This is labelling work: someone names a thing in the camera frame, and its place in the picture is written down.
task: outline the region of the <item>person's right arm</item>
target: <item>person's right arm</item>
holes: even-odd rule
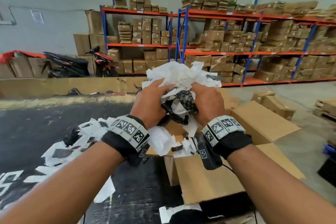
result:
[[[206,126],[224,115],[221,94],[193,83],[196,120]],[[316,224],[336,220],[336,208],[250,144],[231,153],[227,161],[267,224]]]

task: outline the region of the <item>red and black motorcycle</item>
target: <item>red and black motorcycle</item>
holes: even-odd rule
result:
[[[118,73],[114,66],[110,64],[113,62],[113,59],[110,56],[107,56],[104,53],[100,52],[100,47],[94,47],[89,52],[92,54],[96,59],[96,75],[101,77],[117,77]]]

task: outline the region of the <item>gray floor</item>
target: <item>gray floor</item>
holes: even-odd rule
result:
[[[301,129],[275,144],[305,174],[302,181],[333,205],[336,205],[336,188],[316,171],[326,160],[323,145],[336,136],[336,122],[313,115],[312,111],[317,99],[336,98],[335,85],[335,82],[313,82],[230,88],[230,94],[241,99],[240,105],[250,101],[254,92],[269,89],[295,108],[292,122]]]

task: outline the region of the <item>forearm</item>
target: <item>forearm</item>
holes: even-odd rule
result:
[[[336,208],[289,174],[254,145],[228,162],[267,224],[328,223]]]
[[[35,186],[0,218],[1,223],[77,223],[123,157],[98,142]]]

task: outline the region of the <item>pile of paper scraps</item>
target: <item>pile of paper scraps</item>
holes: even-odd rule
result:
[[[178,98],[179,92],[185,90],[191,93],[195,99],[195,93],[191,92],[191,84],[198,82],[205,86],[221,87],[221,82],[216,81],[217,73],[208,73],[202,70],[203,62],[193,62],[192,67],[188,68],[184,64],[175,61],[164,64],[153,70],[147,70],[147,77],[149,81],[143,82],[142,87],[149,86],[153,81],[165,78],[163,85],[176,84],[172,90],[162,96],[162,103],[172,100],[172,111],[180,116],[182,119],[187,118],[188,124],[183,128],[188,133],[189,137],[194,137],[198,127],[197,121],[189,114],[195,106],[193,103],[181,103],[181,98]],[[91,118],[90,121],[80,124],[78,128],[74,128],[72,135],[65,138],[64,141],[54,143],[41,157],[45,159],[45,165],[37,167],[36,170],[44,175],[32,175],[27,177],[24,182],[26,183],[40,183],[51,176],[54,172],[60,170],[67,163],[74,160],[82,152],[87,150],[95,142],[100,141],[103,135],[110,130],[115,118],[109,117],[108,119],[99,118],[95,120]],[[169,152],[171,147],[181,145],[175,141],[175,137],[171,136],[164,127],[154,127],[149,129],[150,138],[148,144],[153,147],[153,150],[163,156]],[[191,138],[185,138],[182,142],[183,150],[174,154],[180,157],[190,155],[191,152],[195,153],[196,149],[191,142]],[[103,188],[94,199],[95,203],[103,202],[115,192],[115,188],[111,177],[106,181]]]

